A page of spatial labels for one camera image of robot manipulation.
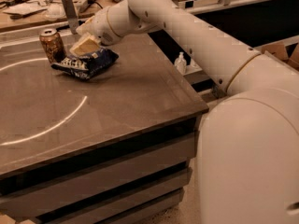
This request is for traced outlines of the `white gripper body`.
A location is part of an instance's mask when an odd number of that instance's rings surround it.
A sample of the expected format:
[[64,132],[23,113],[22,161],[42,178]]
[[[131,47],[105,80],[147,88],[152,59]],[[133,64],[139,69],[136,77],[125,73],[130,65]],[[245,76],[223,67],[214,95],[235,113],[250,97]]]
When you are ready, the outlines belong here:
[[99,37],[101,43],[106,46],[116,44],[122,40],[122,37],[113,31],[108,20],[108,12],[109,7],[105,7],[96,12],[87,22],[89,25],[88,31]]

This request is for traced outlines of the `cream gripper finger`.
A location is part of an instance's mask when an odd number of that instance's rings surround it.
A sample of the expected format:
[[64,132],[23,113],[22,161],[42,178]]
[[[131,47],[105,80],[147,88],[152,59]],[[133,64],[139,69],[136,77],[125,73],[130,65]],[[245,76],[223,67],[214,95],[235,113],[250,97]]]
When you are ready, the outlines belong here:
[[77,29],[76,32],[79,35],[84,35],[85,33],[90,31],[91,23],[92,23],[93,17],[90,17],[85,22],[83,22]]
[[69,50],[75,56],[82,56],[86,53],[96,51],[100,48],[101,40],[89,33],[84,34]]

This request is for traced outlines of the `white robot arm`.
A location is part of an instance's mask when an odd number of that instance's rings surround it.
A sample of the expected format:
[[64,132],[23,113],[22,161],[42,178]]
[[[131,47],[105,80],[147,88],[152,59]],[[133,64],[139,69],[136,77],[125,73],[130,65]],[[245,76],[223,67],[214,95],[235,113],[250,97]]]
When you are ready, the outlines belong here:
[[111,45],[165,30],[227,94],[199,135],[201,224],[299,224],[299,73],[179,8],[123,0],[77,28]]

